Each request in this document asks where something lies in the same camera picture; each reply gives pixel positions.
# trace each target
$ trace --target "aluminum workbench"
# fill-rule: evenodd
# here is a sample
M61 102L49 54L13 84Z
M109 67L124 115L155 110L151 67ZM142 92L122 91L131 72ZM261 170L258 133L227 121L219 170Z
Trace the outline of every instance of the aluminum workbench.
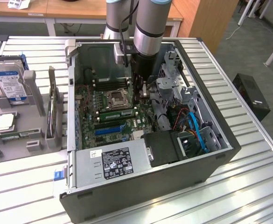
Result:
M46 69L52 65L57 70L56 81L65 100L65 129L66 39L69 37L10 36L8 41L0 42L1 55L19 55L22 52L26 55L30 69L36 71L37 85L43 93L49 89ZM179 40L241 144L241 151L204 183L87 223L273 223L272 139L204 43L195 38ZM54 171L67 161L66 153L62 150L0 163L0 224L70 223L59 200L53 197L52 182Z

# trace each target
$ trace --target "wooden desk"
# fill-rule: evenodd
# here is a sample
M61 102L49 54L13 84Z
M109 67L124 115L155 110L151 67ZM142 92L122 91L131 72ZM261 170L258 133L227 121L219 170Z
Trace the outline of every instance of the wooden desk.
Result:
M45 17L48 0L35 0L26 9L11 9L7 3L0 3L0 16L40 16Z
M53 24L106 24L106 0L79 0L75 2L49 0L46 17L52 18ZM172 27L171 37L177 37L181 21L183 21L182 15L172 4L167 22L167 26Z
M49 0L47 17L53 18L81 18L81 19L106 19L106 0L79 0L75 2ZM172 5L168 21L182 21L183 17Z
M168 36L177 37L183 21L182 15L172 5L166 29ZM9 9L7 3L0 3L0 22L46 23L49 36L56 36L55 23L106 24L106 0L35 0L28 9Z
M238 0L173 0L183 15L179 37L201 37L216 52Z
M27 9L11 9L7 7L7 3L0 3L0 22L37 22L46 23L47 29L50 31L52 25L47 22L46 10L48 0L35 0L29 4Z

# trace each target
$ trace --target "power supply label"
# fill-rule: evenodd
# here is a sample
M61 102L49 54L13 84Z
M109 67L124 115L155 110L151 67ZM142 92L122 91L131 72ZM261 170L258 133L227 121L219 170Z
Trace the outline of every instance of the power supply label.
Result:
M26 99L26 92L19 82L17 71L0 71L0 87L5 92L6 97L12 101Z
M102 153L103 172L105 179L133 173L129 148L120 148Z

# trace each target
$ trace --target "floor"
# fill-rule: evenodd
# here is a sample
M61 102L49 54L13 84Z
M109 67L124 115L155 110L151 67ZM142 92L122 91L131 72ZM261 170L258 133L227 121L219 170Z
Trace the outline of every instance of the floor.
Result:
M262 124L273 138L273 62L270 67L263 64L273 52L273 30L259 19L247 18L233 37L226 40L238 28L237 22L241 14L237 11L238 9L235 10L215 58L231 80L237 73L255 78L271 108L271 112ZM55 27L57 35L71 35L65 34L60 24L56 24ZM98 36L104 32L104 28L104 25L82 25L77 35ZM78 24L69 27L73 33L76 33L78 29ZM45 24L18 23L15 30L12 23L0 22L0 34L41 36L48 35L48 32Z
M273 30L260 19L247 18L226 40L238 28L240 17L236 9L215 58L231 80L237 73L254 77L271 109L261 123L273 139L273 62L270 67L263 64L273 52Z

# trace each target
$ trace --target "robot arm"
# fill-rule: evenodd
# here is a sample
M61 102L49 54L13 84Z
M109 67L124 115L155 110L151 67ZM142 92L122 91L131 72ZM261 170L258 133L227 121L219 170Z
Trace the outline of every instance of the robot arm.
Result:
M119 25L130 13L131 0L106 0L106 27L103 39L121 39ZM129 21L122 23L122 33L129 38Z
M114 7L111 8L110 3L107 3L107 27L110 27L110 21L113 21L113 25L118 28L122 23L123 32L128 27L128 20L123 21L125 18L123 15L129 15L129 13L127 11L122 13L120 7L125 5L125 2L129 4L128 2L131 0L107 0L107 2L111 1L116 2L119 7L113 5ZM124 59L129 57L130 59L134 94L133 104L137 104L140 99L149 97L147 80L153 72L161 47L171 2L172 0L139 0L133 42L125 40L120 45L115 44L116 62L120 61L119 57L124 57Z

